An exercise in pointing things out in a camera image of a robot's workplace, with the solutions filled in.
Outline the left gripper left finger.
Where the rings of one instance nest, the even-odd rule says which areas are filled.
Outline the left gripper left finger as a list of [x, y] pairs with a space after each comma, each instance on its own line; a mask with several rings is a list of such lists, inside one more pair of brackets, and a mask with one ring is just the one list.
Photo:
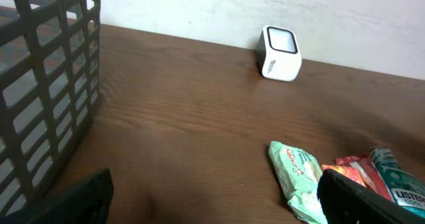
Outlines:
[[66, 189], [1, 218], [1, 224], [105, 224], [114, 195], [112, 175], [103, 168]]

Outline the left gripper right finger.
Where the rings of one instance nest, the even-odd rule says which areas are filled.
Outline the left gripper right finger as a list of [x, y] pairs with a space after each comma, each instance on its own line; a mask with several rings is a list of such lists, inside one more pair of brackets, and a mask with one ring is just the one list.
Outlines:
[[332, 169], [323, 172], [317, 197], [329, 224], [424, 224], [423, 217]]

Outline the orange snack bar wrapper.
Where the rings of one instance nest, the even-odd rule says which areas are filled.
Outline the orange snack bar wrapper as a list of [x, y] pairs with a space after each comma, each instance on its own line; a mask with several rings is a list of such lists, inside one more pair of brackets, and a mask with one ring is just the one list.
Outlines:
[[363, 181], [367, 185], [366, 188], [383, 196], [389, 201], [393, 201], [388, 187], [384, 184], [382, 177], [379, 175], [376, 167], [371, 161], [371, 157], [368, 154], [337, 158], [335, 160], [335, 164], [337, 166], [347, 166], [357, 169], [363, 178]]

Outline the mint green wipes pack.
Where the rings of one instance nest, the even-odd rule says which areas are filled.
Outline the mint green wipes pack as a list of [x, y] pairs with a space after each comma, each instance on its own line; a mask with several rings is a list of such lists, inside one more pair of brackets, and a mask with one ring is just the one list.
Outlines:
[[317, 197], [323, 175], [316, 158], [306, 151], [273, 141], [268, 150], [278, 181], [295, 216], [305, 223], [326, 224]]

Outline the teal Listerine mouthwash bottle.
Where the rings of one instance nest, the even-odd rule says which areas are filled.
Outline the teal Listerine mouthwash bottle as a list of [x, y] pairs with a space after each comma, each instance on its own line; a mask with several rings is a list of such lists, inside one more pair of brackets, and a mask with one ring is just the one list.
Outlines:
[[389, 148], [373, 147], [370, 157], [394, 202], [424, 217], [424, 184], [400, 167]]

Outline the small orange snack packet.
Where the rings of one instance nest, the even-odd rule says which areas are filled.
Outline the small orange snack packet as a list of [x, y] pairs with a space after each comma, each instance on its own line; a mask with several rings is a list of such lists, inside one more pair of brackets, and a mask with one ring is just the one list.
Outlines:
[[363, 181], [363, 178], [361, 177], [359, 171], [355, 168], [347, 167], [347, 166], [325, 165], [325, 164], [322, 164], [321, 168], [324, 173], [327, 172], [327, 175], [329, 175], [332, 178], [343, 176], [363, 187], [367, 186], [366, 183]]

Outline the white barcode scanner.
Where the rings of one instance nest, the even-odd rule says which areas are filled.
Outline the white barcode scanner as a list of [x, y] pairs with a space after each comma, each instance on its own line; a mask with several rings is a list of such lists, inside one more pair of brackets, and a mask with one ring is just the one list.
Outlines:
[[296, 36], [291, 30], [265, 26], [255, 51], [256, 64], [264, 78], [291, 82], [297, 77], [302, 58]]

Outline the grey plastic mesh basket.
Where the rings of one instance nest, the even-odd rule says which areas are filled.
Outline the grey plastic mesh basket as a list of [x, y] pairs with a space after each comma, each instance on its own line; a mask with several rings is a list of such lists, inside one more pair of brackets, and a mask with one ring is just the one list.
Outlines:
[[43, 198], [99, 99], [100, 0], [1, 0], [1, 214]]

